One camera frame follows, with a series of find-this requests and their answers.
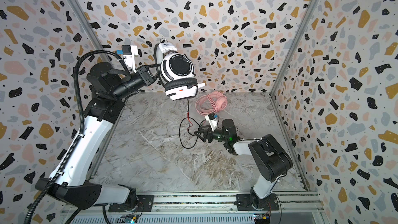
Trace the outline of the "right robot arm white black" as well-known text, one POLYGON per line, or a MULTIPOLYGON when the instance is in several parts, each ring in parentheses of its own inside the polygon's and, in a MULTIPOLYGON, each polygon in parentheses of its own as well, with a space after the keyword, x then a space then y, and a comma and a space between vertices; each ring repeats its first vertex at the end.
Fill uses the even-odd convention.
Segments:
POLYGON ((273 189, 277 182, 293 167, 290 156, 270 134, 260 139, 244 139, 238 136, 232 119, 222 121, 222 128, 210 125, 201 126, 194 135, 203 142, 218 141, 233 155, 252 156, 259 170, 259 178, 250 189, 250 194, 237 196, 236 205, 240 211, 278 210, 277 197, 273 189))

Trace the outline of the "white black headphones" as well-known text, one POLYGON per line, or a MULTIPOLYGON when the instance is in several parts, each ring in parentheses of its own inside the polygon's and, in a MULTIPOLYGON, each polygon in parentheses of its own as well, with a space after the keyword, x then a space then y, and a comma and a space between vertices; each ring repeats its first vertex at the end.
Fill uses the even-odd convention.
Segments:
POLYGON ((173 101, 193 98, 205 86, 194 77, 192 61, 179 53, 172 43, 156 44, 154 61, 165 94, 173 101))

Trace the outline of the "pink headphones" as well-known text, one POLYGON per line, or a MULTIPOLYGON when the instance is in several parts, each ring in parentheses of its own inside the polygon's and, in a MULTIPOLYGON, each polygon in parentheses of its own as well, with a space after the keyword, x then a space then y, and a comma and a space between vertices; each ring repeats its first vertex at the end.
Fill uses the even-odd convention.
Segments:
POLYGON ((200 115, 207 116, 225 110, 227 105, 227 97, 219 91, 214 91, 198 98, 195 108, 200 115))

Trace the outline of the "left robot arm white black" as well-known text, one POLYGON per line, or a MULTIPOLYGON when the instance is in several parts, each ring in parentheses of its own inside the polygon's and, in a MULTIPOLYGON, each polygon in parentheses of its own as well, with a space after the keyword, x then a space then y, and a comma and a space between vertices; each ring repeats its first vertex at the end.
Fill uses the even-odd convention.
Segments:
POLYGON ((93 95, 83 112, 84 123, 57 168, 48 178, 39 179, 35 188, 79 209, 107 204, 135 209, 138 198, 134 188, 91 183, 87 173, 101 143, 111 135, 124 100, 153 84, 155 77, 146 65, 130 73, 101 62, 91 68, 87 80, 93 86, 93 95))

